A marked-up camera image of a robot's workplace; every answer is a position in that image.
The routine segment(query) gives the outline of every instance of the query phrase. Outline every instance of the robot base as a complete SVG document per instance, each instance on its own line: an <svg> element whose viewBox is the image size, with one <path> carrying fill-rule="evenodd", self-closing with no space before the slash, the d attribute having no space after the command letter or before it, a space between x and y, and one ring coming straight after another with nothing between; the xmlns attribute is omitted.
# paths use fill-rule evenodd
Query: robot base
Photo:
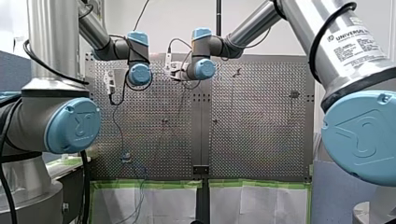
<svg viewBox="0 0 396 224"><path fill-rule="evenodd" d="M48 193L16 204L18 223L62 224L63 199L62 184L53 182ZM11 224L8 207L0 207L0 223Z"/></svg>

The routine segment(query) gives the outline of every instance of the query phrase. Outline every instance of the blue joint cap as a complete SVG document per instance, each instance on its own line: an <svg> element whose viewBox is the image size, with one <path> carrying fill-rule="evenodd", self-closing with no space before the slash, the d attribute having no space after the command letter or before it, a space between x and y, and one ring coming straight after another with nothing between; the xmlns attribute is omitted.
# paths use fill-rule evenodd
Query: blue joint cap
<svg viewBox="0 0 396 224"><path fill-rule="evenodd" d="M322 139L345 171L364 181L396 187L396 92L359 91L326 113Z"/></svg>
<svg viewBox="0 0 396 224"><path fill-rule="evenodd" d="M20 91L0 91L0 100L13 95L21 94Z"/></svg>
<svg viewBox="0 0 396 224"><path fill-rule="evenodd" d="M143 86L149 83L151 72L149 67L143 63L137 63L131 67L128 80L135 86Z"/></svg>
<svg viewBox="0 0 396 224"><path fill-rule="evenodd" d="M205 27L196 28L192 32L192 40L201 39L211 35L212 35L212 31L209 28L205 28Z"/></svg>
<svg viewBox="0 0 396 224"><path fill-rule="evenodd" d="M89 147L100 130L100 110L89 98L76 98L62 105L45 131L47 151L77 153Z"/></svg>
<svg viewBox="0 0 396 224"><path fill-rule="evenodd" d="M139 44L149 46L149 37L144 32L132 31L127 35L128 39L133 40Z"/></svg>
<svg viewBox="0 0 396 224"><path fill-rule="evenodd" d="M209 59L201 59L195 64L195 77L198 80L211 78L216 73L215 64Z"/></svg>

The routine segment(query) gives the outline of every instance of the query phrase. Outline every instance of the white paper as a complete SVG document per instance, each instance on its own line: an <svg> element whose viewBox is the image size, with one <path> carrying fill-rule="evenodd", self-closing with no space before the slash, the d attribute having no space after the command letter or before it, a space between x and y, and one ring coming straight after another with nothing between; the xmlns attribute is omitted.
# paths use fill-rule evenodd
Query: white paper
<svg viewBox="0 0 396 224"><path fill-rule="evenodd" d="M277 189L245 186L239 223L275 224Z"/></svg>
<svg viewBox="0 0 396 224"><path fill-rule="evenodd" d="M210 189L210 223L238 224L242 188Z"/></svg>
<svg viewBox="0 0 396 224"><path fill-rule="evenodd" d="M276 224L305 224L306 203L306 189L278 189Z"/></svg>
<svg viewBox="0 0 396 224"><path fill-rule="evenodd" d="M305 224L307 192L251 186L212 188L211 223Z"/></svg>
<svg viewBox="0 0 396 224"><path fill-rule="evenodd" d="M143 189L138 224L190 224L195 219L196 189ZM93 194L92 223L134 223L140 189L98 189Z"/></svg>

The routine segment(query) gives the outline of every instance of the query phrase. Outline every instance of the black cable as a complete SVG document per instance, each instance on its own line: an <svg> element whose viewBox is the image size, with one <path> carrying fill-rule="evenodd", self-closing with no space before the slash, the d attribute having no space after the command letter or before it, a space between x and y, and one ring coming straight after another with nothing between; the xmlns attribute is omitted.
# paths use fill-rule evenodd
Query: black cable
<svg viewBox="0 0 396 224"><path fill-rule="evenodd" d="M279 2L277 0L272 0L274 2L274 8L277 13L277 15L280 16L283 20L287 21L288 19L286 18L285 14L283 14L282 10L279 7Z"/></svg>
<svg viewBox="0 0 396 224"><path fill-rule="evenodd" d="M90 15L90 13L93 12L93 5L92 4L85 4L85 6L89 7L89 9L84 14L82 14L81 16L78 17L79 20L81 20L82 18Z"/></svg>
<svg viewBox="0 0 396 224"><path fill-rule="evenodd" d="M108 95L108 98L109 98L109 100L110 100L110 104L111 104L111 105L116 105L116 106L118 106L118 105L121 105L121 104L124 102L124 100L125 100L125 87L126 87L126 83L127 83L126 78L128 77L128 73L129 73L129 70L125 73L124 83L123 83L123 86L122 86L121 99L119 100L119 102L118 102L118 103L115 103L115 102L113 101L113 94L109 94L109 95Z"/></svg>
<svg viewBox="0 0 396 224"><path fill-rule="evenodd" d="M230 36L229 36L229 35L227 35L226 39L227 39L227 42L228 42L230 45L232 45L233 47L235 47L235 48L238 48L238 49L252 49L252 48L257 47L258 45L260 45L260 43L262 43L262 41L264 41L264 40L268 37L268 35L269 35L270 32L271 32L271 28L272 28L272 27L270 27L270 28L267 30L267 34L265 34L265 36L262 38L262 40L260 40L259 42L257 42L257 43L254 44L254 45L251 45L251 46L243 47L243 46L235 45L235 43L233 43L233 42L230 40Z"/></svg>
<svg viewBox="0 0 396 224"><path fill-rule="evenodd" d="M318 34L315 36L315 39L312 43L311 50L309 51L309 69L311 70L312 76L315 78L317 82L320 83L319 77L318 77L318 72L316 68L316 58L317 58L317 53L318 53L318 48L320 45L320 41L323 38L323 36L326 34L326 31L330 28L332 23L337 20L337 18L344 13L348 12L349 10L355 10L357 7L357 4L354 2L346 3L342 7L338 8L322 25L320 30L318 31Z"/></svg>
<svg viewBox="0 0 396 224"><path fill-rule="evenodd" d="M4 143L6 142L6 136L7 136L7 132L8 132L12 117L20 103L21 103L21 99L18 100L7 113L3 114L2 118L1 118L1 119L4 119L5 122L4 122L3 130L0 135L0 157L2 157L2 155L3 155ZM9 188L6 176L4 174L3 163L0 163L0 180L1 180L1 184L3 186L4 192L7 197L9 213L11 214L12 224L18 224L17 210L15 208L15 203L14 203L14 199L12 197L11 189Z"/></svg>
<svg viewBox="0 0 396 224"><path fill-rule="evenodd" d="M195 90L197 87L199 87L200 84L201 84L201 80L199 80L198 83L197 83L194 87L190 88L190 87L187 87L186 82L183 82L183 87L184 87L186 90L193 91L193 90Z"/></svg>
<svg viewBox="0 0 396 224"><path fill-rule="evenodd" d="M191 45L189 45L186 41L184 41L184 40L182 40L180 38L173 38L171 40L171 42L169 42L168 53L172 52L171 47L172 47L173 42L175 42L175 41L179 41L179 42L183 43L185 46L189 47L189 49L192 49Z"/></svg>
<svg viewBox="0 0 396 224"><path fill-rule="evenodd" d="M145 12L148 3L149 3L149 0L148 0L148 1L146 2L146 4L143 6L142 12L140 13L139 18L137 19L136 25L134 26L134 31L136 30L137 25L138 25L139 22L140 22L140 19L142 19L143 13Z"/></svg>
<svg viewBox="0 0 396 224"><path fill-rule="evenodd" d="M89 82L86 81L81 81L79 79L76 78L72 78L72 77L68 77L67 75L62 74L61 72L56 71L55 69L49 67L48 65L46 65L43 61L41 61L37 56L35 56L35 54L32 52L32 50L28 47L29 45L29 39L27 39L24 43L23 43L23 49L26 52L27 55L29 55L29 57L35 61L36 63L40 64L41 66L43 66L45 69L49 70L51 73L53 73L55 76L58 77L62 77L64 79L70 80L70 81L74 81L77 82L79 84L82 85L89 85Z"/></svg>
<svg viewBox="0 0 396 224"><path fill-rule="evenodd" d="M222 61L228 62L230 60L230 56L231 56L230 49L229 49L228 45L226 45L224 43L223 38L221 38L219 36L216 36L216 35L212 35L212 36L214 36L215 38L217 38L221 42L221 45L222 45L221 51L222 51L222 49L226 49L227 50L227 58L223 58L223 57L220 57L220 58L221 58Z"/></svg>
<svg viewBox="0 0 396 224"><path fill-rule="evenodd" d="M88 164L87 152L84 150L81 151L79 154L81 155L82 167L84 169L84 212L82 215L82 224L88 224L91 203L90 166Z"/></svg>

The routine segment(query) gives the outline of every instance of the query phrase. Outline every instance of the pegboard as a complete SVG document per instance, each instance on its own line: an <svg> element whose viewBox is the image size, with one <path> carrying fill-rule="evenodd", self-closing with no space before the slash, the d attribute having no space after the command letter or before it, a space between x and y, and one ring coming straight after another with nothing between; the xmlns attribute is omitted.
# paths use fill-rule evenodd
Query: pegboard
<svg viewBox="0 0 396 224"><path fill-rule="evenodd" d="M210 178L308 177L314 81L307 75L305 57L215 59L218 72L194 91L163 74L164 54L150 60L152 85L146 91L127 89L114 116L123 146L103 75L127 64L86 62L86 75L94 79L92 98L102 109L93 178L135 178L135 170L142 177L145 167L149 179L193 179L197 164L209 165ZM134 164L120 162L125 152L132 154Z"/></svg>
<svg viewBox="0 0 396 224"><path fill-rule="evenodd" d="M151 86L145 91L126 88L125 100L117 108L109 102L103 76L106 71L127 68L126 62L87 61L87 77L94 77L92 98L102 110L102 128L93 149L94 179L145 175L149 179L192 179L191 93L163 75L163 64L151 59ZM121 93L119 85L115 102ZM114 120L120 125L123 143ZM125 153L131 153L133 162L120 161Z"/></svg>
<svg viewBox="0 0 396 224"><path fill-rule="evenodd" d="M210 178L309 181L313 92L304 57L222 63L212 85Z"/></svg>

